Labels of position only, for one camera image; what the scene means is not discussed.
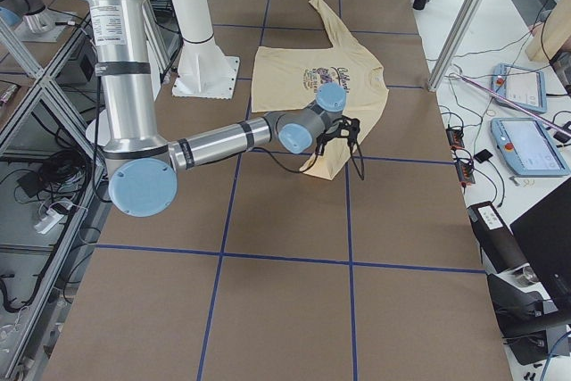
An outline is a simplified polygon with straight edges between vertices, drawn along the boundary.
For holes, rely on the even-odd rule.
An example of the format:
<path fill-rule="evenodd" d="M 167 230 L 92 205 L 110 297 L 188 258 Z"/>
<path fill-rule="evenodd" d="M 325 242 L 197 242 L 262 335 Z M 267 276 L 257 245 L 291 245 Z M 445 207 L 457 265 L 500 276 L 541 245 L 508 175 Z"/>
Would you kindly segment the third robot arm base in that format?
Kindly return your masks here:
<path fill-rule="evenodd" d="M 21 41 L 55 43 L 62 33 L 56 17 L 43 0 L 1 0 L 1 18 Z"/>

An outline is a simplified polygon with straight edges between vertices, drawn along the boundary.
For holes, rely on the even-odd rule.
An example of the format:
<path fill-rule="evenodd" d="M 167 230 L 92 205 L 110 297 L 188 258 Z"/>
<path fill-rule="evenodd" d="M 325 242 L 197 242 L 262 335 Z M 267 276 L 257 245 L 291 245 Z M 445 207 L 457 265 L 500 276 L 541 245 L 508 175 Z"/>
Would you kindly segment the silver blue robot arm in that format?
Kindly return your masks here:
<path fill-rule="evenodd" d="M 174 200 L 179 170 L 225 160 L 278 140 L 300 153 L 340 122 L 346 93 L 321 86 L 300 112 L 269 112 L 176 141 L 157 129 L 147 50 L 147 0 L 86 0 L 97 52 L 95 72 L 103 87 L 110 128 L 103 148 L 109 196 L 127 215 L 153 216 Z M 239 67 L 215 42 L 207 0 L 172 0 L 183 48 L 178 67 L 181 95 L 229 98 Z"/>

